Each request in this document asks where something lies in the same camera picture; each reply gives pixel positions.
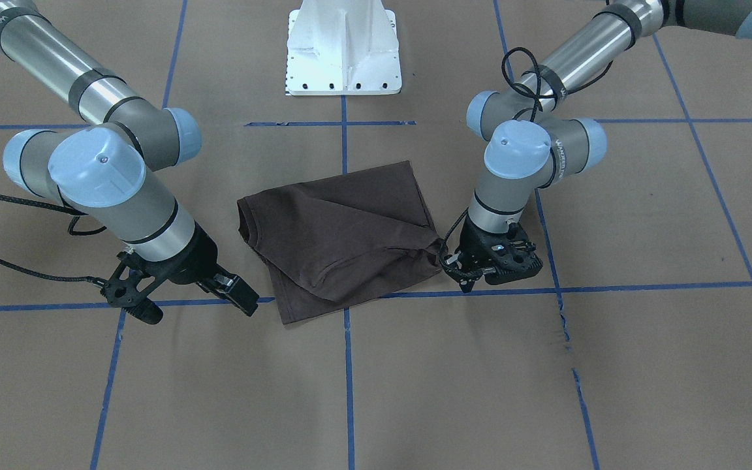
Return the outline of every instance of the white bracket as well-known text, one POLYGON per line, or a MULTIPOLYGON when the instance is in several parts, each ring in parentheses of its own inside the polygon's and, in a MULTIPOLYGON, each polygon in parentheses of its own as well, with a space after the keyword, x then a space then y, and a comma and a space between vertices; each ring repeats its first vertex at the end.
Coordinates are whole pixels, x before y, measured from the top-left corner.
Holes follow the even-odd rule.
POLYGON ((287 95, 402 89, 396 15, 381 0, 304 0, 289 13, 287 95))

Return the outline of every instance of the dark brown cloth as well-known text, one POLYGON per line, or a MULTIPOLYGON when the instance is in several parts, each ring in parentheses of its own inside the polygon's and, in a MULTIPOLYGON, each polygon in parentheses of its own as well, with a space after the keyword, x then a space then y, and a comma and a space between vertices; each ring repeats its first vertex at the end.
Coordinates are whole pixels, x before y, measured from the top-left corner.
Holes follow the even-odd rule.
POLYGON ((238 201, 240 234, 268 265, 284 324, 439 273, 442 240, 408 161, 238 201))

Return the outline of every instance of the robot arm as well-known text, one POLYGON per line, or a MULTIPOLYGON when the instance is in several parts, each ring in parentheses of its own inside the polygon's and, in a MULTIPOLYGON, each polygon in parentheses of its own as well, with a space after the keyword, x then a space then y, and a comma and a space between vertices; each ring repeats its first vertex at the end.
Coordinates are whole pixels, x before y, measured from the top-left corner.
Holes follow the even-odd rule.
POLYGON ((217 245, 153 173, 200 151, 196 120, 138 96, 54 29, 31 0, 0 0, 0 51, 92 124, 20 132, 5 147, 3 164, 19 187, 92 215, 127 244, 101 289, 108 303, 158 323, 161 310, 148 295, 171 280, 197 283, 251 315, 257 293, 217 264, 217 245), (154 280, 138 290, 147 277, 154 280))
POLYGON ((538 274, 541 260, 519 224, 531 193, 587 170, 608 149, 593 119, 560 120, 549 113, 638 40, 671 25, 752 39, 752 0, 617 0, 520 75, 512 89, 472 99, 466 124, 490 143, 460 244, 443 259, 464 292, 481 276, 499 285, 538 274), (524 119, 534 106, 541 112, 524 119))

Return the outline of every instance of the white stand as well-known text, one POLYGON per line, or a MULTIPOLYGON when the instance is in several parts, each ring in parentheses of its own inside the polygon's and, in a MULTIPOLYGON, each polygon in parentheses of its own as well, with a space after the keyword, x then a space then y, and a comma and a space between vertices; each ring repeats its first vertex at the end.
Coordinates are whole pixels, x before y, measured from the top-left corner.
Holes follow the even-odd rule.
POLYGON ((304 0, 289 13, 287 95, 402 89, 396 15, 381 0, 304 0))

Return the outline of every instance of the folded cloth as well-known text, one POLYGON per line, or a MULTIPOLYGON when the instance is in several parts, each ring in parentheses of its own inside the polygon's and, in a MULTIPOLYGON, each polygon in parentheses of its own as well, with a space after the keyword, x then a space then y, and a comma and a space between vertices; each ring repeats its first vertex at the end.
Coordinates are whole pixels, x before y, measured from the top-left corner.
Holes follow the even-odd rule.
POLYGON ((408 161, 238 201, 240 234, 268 265, 284 324, 439 273, 442 240, 408 161))

